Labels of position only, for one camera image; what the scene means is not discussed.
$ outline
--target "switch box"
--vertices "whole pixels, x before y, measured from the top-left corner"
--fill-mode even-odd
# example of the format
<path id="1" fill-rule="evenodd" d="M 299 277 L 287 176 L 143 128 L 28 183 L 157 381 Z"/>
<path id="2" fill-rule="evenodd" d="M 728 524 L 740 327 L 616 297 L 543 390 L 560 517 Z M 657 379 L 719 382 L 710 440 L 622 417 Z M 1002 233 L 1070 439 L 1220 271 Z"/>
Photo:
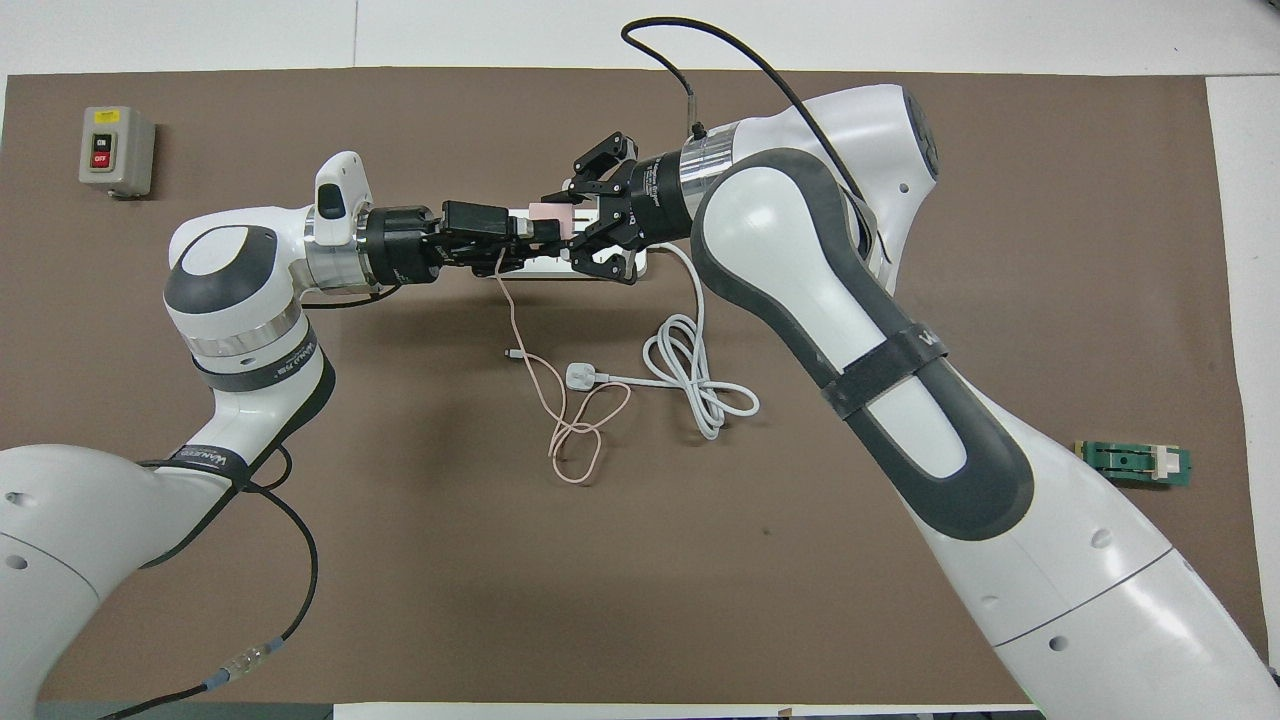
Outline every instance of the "switch box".
<path id="1" fill-rule="evenodd" d="M 86 108 L 79 181 L 111 197 L 151 192 L 156 127 L 133 108 Z"/>

